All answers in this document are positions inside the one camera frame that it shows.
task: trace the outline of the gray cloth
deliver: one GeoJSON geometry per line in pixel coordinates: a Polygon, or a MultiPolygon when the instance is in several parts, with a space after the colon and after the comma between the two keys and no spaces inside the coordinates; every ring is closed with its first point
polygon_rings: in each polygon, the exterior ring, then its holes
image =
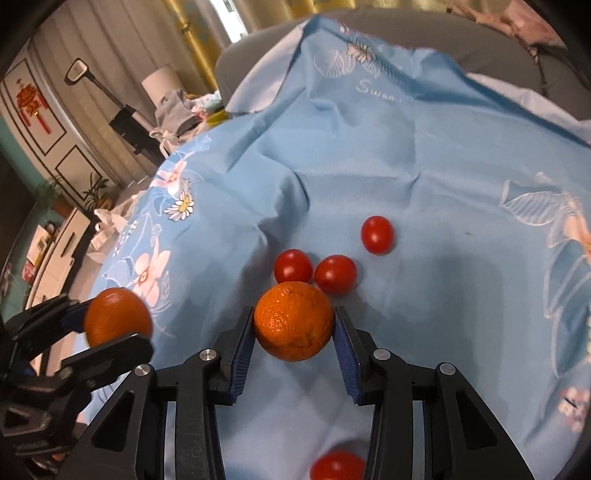
{"type": "MultiPolygon", "coordinates": [[[[482,73],[542,92],[540,71],[517,41],[465,18],[398,8],[359,8],[324,16],[391,44],[441,51],[465,72],[482,73]]],[[[224,50],[217,61],[216,78],[225,105],[254,64],[303,20],[252,33],[224,50]]]]}
{"type": "Polygon", "coordinates": [[[195,128],[200,119],[193,115],[192,106],[191,100],[185,98],[181,89],[167,92],[156,108],[155,115],[158,126],[177,137],[195,128]]]}
{"type": "Polygon", "coordinates": [[[550,55],[540,54],[538,58],[549,100],[577,120],[591,119],[591,92],[581,84],[575,73],[550,55]]]}

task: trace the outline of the blanket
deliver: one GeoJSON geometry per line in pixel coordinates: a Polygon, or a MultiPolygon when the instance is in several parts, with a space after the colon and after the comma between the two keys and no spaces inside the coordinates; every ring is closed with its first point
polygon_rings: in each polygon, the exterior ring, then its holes
{"type": "MultiPolygon", "coordinates": [[[[283,250],[345,254],[359,281],[334,305],[409,363],[455,364],[535,477],[553,479],[591,400],[589,146],[443,54],[323,18],[230,103],[243,115],[162,165],[94,287],[144,299],[153,365],[211,347],[273,285],[283,250]],[[383,257],[359,238],[371,215],[397,230],[383,257]]],[[[335,445],[367,443],[372,407],[346,395],[331,342],[293,364],[256,345],[244,393],[217,418],[229,480],[300,480],[335,445]]]]}

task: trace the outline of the cherry tomato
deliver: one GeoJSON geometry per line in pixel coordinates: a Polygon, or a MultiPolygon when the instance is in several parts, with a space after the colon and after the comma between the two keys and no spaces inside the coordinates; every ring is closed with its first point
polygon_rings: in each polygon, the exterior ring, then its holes
{"type": "Polygon", "coordinates": [[[344,450],[320,457],[310,469],[310,480],[362,480],[365,462],[344,450]]]}
{"type": "Polygon", "coordinates": [[[344,255],[326,257],[316,267],[314,281],[324,293],[345,295],[355,285],[357,267],[344,255]]]}
{"type": "Polygon", "coordinates": [[[361,226],[361,241],[365,249],[374,255],[384,255],[394,243],[394,229],[387,218],[369,217],[361,226]]]}
{"type": "Polygon", "coordinates": [[[285,281],[309,282],[314,269],[312,262],[302,250],[292,248],[285,250],[277,260],[273,268],[277,283],[285,281]]]}

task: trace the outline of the potted plant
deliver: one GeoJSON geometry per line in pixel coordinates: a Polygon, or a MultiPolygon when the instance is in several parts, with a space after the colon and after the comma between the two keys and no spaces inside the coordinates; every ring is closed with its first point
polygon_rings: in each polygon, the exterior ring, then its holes
{"type": "Polygon", "coordinates": [[[97,208],[105,210],[113,208],[113,200],[108,196],[107,192],[104,192],[108,183],[109,179],[100,178],[95,181],[93,174],[90,174],[90,188],[83,192],[83,195],[86,195],[84,209],[87,212],[92,213],[97,208]]]}
{"type": "Polygon", "coordinates": [[[61,175],[52,177],[37,185],[35,189],[35,199],[37,206],[42,209],[52,209],[64,218],[68,218],[74,207],[68,202],[63,194],[60,180],[63,180],[61,175]]]}

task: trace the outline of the mandarin orange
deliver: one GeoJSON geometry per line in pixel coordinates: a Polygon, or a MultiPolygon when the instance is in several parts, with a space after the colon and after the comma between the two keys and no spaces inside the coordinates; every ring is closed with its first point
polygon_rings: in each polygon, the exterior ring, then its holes
{"type": "Polygon", "coordinates": [[[334,329],[329,298],[301,281],[286,281],[267,290],[256,304],[256,338],[271,355],[287,362],[320,352],[334,329]]]}
{"type": "Polygon", "coordinates": [[[84,316],[86,340],[91,347],[128,333],[152,337],[152,318],[144,302],[127,288],[107,288],[90,302],[84,316]]]}

